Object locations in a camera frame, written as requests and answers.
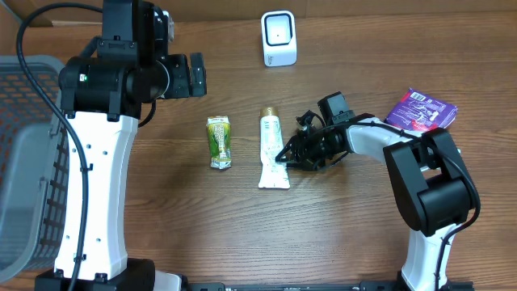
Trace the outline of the white tube gold cap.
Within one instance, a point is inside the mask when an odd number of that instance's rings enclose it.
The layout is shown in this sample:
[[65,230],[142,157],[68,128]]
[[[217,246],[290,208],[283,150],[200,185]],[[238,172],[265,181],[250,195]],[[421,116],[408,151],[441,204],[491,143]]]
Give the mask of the white tube gold cap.
[[289,189],[287,167],[275,160],[284,148],[280,118],[274,107],[265,107],[260,111],[260,160],[262,173],[258,182],[259,188]]

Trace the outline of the red purple snack pack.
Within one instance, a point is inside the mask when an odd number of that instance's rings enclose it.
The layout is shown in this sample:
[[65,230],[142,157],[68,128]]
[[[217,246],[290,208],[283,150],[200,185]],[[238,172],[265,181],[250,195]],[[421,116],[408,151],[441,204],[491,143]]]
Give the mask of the red purple snack pack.
[[410,88],[385,118],[385,123],[404,130],[427,132],[447,128],[458,107]]

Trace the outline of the green drink carton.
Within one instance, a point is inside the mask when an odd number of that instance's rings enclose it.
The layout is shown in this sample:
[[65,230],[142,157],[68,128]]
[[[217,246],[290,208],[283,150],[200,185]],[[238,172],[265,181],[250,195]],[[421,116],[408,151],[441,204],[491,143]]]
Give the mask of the green drink carton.
[[211,167],[224,170],[231,167],[231,125],[227,116],[207,119],[208,144]]

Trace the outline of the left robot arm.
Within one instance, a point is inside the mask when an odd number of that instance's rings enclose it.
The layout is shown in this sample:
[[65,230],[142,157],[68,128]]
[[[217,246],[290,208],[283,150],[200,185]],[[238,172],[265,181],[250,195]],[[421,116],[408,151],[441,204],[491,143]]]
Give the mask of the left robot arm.
[[35,287],[182,291],[183,276],[128,257],[124,203],[142,106],[204,96],[203,57],[169,54],[173,21],[151,2],[106,1],[101,11],[101,36],[59,74],[54,112],[69,138],[65,225],[53,269]]

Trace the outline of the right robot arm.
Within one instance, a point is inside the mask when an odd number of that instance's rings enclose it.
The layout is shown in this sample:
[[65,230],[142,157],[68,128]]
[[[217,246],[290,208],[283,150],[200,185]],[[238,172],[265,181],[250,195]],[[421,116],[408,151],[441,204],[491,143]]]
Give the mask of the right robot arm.
[[355,114],[338,91],[297,118],[298,130],[276,155],[303,171],[322,171],[348,154],[387,167],[397,209],[410,228],[406,261],[394,281],[366,281],[362,290],[472,290],[446,269],[456,234],[479,217],[481,201],[452,136],[437,128],[419,133]]

